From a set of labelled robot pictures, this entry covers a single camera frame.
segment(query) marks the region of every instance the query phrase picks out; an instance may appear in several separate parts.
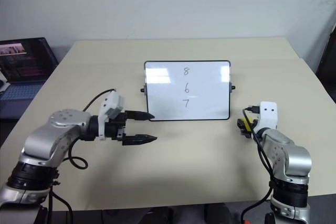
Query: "number 7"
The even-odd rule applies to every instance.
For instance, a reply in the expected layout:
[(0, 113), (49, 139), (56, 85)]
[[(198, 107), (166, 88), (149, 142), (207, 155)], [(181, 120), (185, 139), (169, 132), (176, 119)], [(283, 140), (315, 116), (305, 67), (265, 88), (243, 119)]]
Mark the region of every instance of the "number 7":
[(182, 101), (186, 101), (186, 103), (185, 103), (185, 107), (187, 107), (187, 106), (188, 106), (188, 103), (189, 103), (189, 99), (184, 99), (184, 100), (182, 100)]

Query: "laptop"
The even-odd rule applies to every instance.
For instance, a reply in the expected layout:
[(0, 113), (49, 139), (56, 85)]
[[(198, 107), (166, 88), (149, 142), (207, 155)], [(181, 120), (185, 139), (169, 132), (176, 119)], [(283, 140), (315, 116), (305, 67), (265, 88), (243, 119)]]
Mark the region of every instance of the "laptop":
[(0, 97), (0, 119), (19, 119), (57, 65), (45, 38), (0, 41), (0, 71), (10, 83)]

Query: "laptop screen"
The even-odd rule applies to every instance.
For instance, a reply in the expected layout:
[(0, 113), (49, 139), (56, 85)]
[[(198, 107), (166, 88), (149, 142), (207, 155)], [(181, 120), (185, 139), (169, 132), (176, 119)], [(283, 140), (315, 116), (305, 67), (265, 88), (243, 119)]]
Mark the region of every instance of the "laptop screen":
[(8, 82), (46, 80), (57, 64), (45, 38), (0, 41), (0, 69)]

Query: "laptop keyboard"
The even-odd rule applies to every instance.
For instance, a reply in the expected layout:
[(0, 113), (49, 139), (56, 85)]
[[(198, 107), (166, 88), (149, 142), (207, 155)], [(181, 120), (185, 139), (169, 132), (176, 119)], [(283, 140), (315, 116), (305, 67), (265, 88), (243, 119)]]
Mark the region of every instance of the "laptop keyboard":
[(33, 99), (42, 86), (43, 84), (10, 85), (1, 100)]

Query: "beige tabletop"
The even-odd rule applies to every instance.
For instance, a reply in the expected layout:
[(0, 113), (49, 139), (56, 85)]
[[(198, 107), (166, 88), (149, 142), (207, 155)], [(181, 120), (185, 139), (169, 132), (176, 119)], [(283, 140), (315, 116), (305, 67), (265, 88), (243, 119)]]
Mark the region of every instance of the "beige tabletop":
[[(193, 47), (192, 56), (187, 54), (183, 41)], [(205, 55), (205, 48), (212, 47), (214, 41), (219, 46)], [(89, 168), (78, 170), (69, 163), (61, 164), (61, 185), (55, 187), (56, 193), (68, 200), (74, 210), (260, 199), (268, 190), (268, 176), (258, 158), (256, 145), (241, 136), (236, 126), (237, 119), (242, 117), (242, 108), (260, 101), (278, 103), (278, 130), (310, 152), (313, 167), (309, 195), (336, 193), (336, 169), (333, 169), (336, 105), (307, 64), (283, 38), (214, 41), (75, 43), (1, 148), (1, 183), (14, 168), (26, 137), (54, 111), (82, 110), (97, 93), (108, 88), (116, 88), (125, 97), (125, 109), (146, 111), (145, 96), (140, 93), (144, 84), (143, 62), (175, 59), (183, 50), (186, 55), (182, 59), (186, 60), (231, 61), (236, 90), (231, 95), (230, 119), (130, 120), (127, 134), (147, 133), (158, 139), (140, 146), (121, 146), (120, 142), (111, 140), (79, 142), (73, 154), (84, 157)], [(173, 55), (171, 58), (163, 51), (166, 56), (160, 56), (164, 47)], [(127, 58), (127, 52), (133, 61)], [(88, 111), (97, 114), (100, 102), (101, 99), (97, 100)], [(57, 201), (54, 209), (66, 210)]]

